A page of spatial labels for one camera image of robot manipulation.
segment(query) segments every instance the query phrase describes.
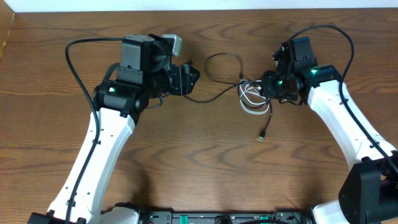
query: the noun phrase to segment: black cable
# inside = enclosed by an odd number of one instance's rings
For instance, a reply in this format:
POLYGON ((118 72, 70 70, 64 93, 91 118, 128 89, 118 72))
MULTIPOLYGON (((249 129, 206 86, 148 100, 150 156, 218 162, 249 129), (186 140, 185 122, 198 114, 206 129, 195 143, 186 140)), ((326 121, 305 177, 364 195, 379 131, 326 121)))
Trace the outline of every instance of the black cable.
POLYGON ((253 220, 253 221, 248 221, 248 222, 242 222, 239 224, 261 224, 261 223, 275 223, 275 224, 287 224, 287 222, 283 222, 280 220, 253 220))
POLYGON ((186 99, 188 99, 188 100, 190 100, 190 101, 192 101, 192 102, 195 102, 195 103, 210 103, 210 102, 212 102, 212 101, 215 101, 215 100, 216 100, 217 98, 219 98, 222 94, 224 94, 224 93, 227 92, 228 90, 230 90, 230 89, 236 87, 237 85, 238 85, 238 84, 231 85, 230 87, 228 87, 227 89, 225 89, 224 91, 222 91, 221 93, 219 93, 218 95, 216 95, 214 98, 209 99, 209 100, 195 100, 195 99, 190 98, 189 96, 186 96, 186 95, 183 95, 183 96, 184 96, 186 99))
POLYGON ((293 213, 293 211, 291 211, 290 209, 278 209, 278 210, 276 210, 276 211, 274 211, 274 213, 272 214, 272 218, 276 218, 276 216, 275 216, 275 214, 277 213, 277 212, 283 212, 283 211, 285 211, 285 212, 290 212, 292 215, 293 215, 293 217, 294 217, 294 219, 296 220, 296 222, 298 223, 298 224, 301 224, 301 221, 299 221, 298 219, 297 219, 297 217, 294 215, 294 213, 293 213))
POLYGON ((109 78, 111 78, 113 72, 115 71, 115 69, 117 69, 118 66, 119 63, 114 63, 111 66, 109 66, 108 70, 105 73, 104 80, 109 80, 109 78))
POLYGON ((289 65, 287 66, 287 73, 288 73, 289 75, 292 75, 292 65, 293 65, 294 62, 295 62, 294 60, 291 60, 291 61, 289 62, 289 65))
POLYGON ((209 62, 209 60, 210 60, 211 58, 213 58, 213 57, 215 57, 215 56, 218 56, 218 55, 232 55, 232 56, 234 56, 234 57, 239 61, 239 67, 240 67, 239 80, 241 80, 241 79, 243 78, 243 60, 242 60, 242 58, 241 58, 239 55, 237 55, 237 54, 234 54, 234 53, 227 53, 227 52, 225 52, 225 53, 213 54, 213 55, 210 55, 208 58, 206 58, 206 60, 205 60, 205 74, 206 74, 207 78, 209 78, 209 79, 210 79, 211 81, 213 81, 213 82, 235 85, 236 83, 230 83, 230 82, 219 81, 219 80, 213 78, 213 77, 210 75, 210 72, 209 72, 208 69, 207 69, 208 62, 209 62))
POLYGON ((168 95, 159 95, 159 101, 160 103, 158 105, 154 105, 154 106, 148 106, 146 109, 153 109, 153 108, 160 108, 163 105, 163 98, 168 97, 168 95))
POLYGON ((282 104, 282 105, 285 104, 285 103, 290 103, 291 105, 294 105, 294 106, 302 106, 303 103, 304 103, 304 100, 300 99, 300 101, 298 103, 294 103, 291 100, 279 99, 279 103, 282 104))
POLYGON ((75 186, 73 186, 73 190, 72 190, 72 193, 70 195, 70 199, 68 201, 67 215, 65 217, 65 223, 66 224, 69 224, 69 222, 70 222, 70 214, 72 212, 72 206, 75 203, 75 195, 76 195, 76 192, 77 192, 77 188, 79 186, 81 178, 83 177, 83 174, 85 173, 85 170, 87 168, 88 162, 90 161, 91 155, 94 152, 95 146, 97 145, 98 138, 100 137, 100 121, 98 119, 97 112, 94 109, 94 104, 93 104, 93 101, 91 100, 90 94, 87 92, 86 87, 84 86, 83 82, 80 80, 75 68, 73 68, 73 65, 72 65, 72 63, 70 61, 70 58, 69 58, 69 48, 73 44, 78 44, 78 43, 93 42, 93 41, 113 41, 113 40, 120 41, 120 40, 124 40, 124 39, 123 38, 92 38, 92 39, 74 40, 74 41, 70 42, 67 45, 66 49, 65 49, 65 56, 67 58, 67 62, 68 62, 69 68, 72 71, 73 76, 76 78, 77 83, 79 83, 81 90, 83 90, 83 93, 85 94, 85 96, 87 98, 88 104, 90 105, 90 108, 91 108, 91 110, 93 112, 93 116, 94 116, 94 120, 95 120, 95 128, 96 128, 95 137, 94 137, 94 140, 93 140, 93 145, 91 146, 91 149, 90 149, 90 151, 89 151, 89 153, 87 155, 85 163, 81 167, 81 171, 79 173, 79 176, 76 179, 75 186))
POLYGON ((394 172, 396 174, 398 174, 398 167, 394 164, 394 162, 390 159, 390 157, 386 154, 386 152, 384 152, 382 150, 382 148, 380 147, 380 145, 378 144, 378 142, 376 142, 373 137, 368 133, 368 131, 366 130, 366 128, 361 124, 361 122, 358 120, 358 118, 355 116, 354 112, 351 110, 351 108, 348 106, 348 99, 344 98, 344 94, 343 94, 343 82, 344 82, 344 78, 347 74, 347 71, 349 69, 349 66, 351 65, 351 62, 354 59, 354 43, 353 40, 351 39, 351 37, 342 29, 333 26, 333 25, 318 25, 318 26, 312 26, 312 27, 308 27, 306 29, 303 29, 299 32, 297 32, 296 34, 294 34, 288 41, 292 40, 293 38, 295 38, 296 36, 308 31, 308 30, 312 30, 312 29, 317 29, 317 28, 331 28, 334 30, 337 30, 338 32, 340 32, 341 34, 343 34, 348 42, 349 45, 351 47, 351 56, 349 57, 349 61, 348 64, 346 66, 346 69, 344 70, 343 75, 341 76, 341 80, 340 83, 338 85, 338 92, 340 94, 340 98, 341 98, 341 103, 344 104, 344 107, 346 108, 347 112, 349 113, 349 115, 353 118, 353 120, 355 121, 355 123, 358 125, 358 127, 362 130, 362 132, 365 134, 365 136, 369 139, 369 141, 371 142, 372 146, 370 147, 375 147, 380 154, 383 155, 383 157, 387 160, 387 162, 390 164, 390 166, 392 167, 392 169, 394 170, 394 172))
POLYGON ((271 99, 269 99, 268 103, 269 103, 269 117, 268 117, 268 121, 267 121, 265 127, 263 129, 261 129, 261 131, 260 131, 259 141, 262 141, 262 140, 264 140, 266 138, 267 128, 268 128, 269 122, 271 121, 271 118, 272 118, 272 103, 271 103, 271 99))

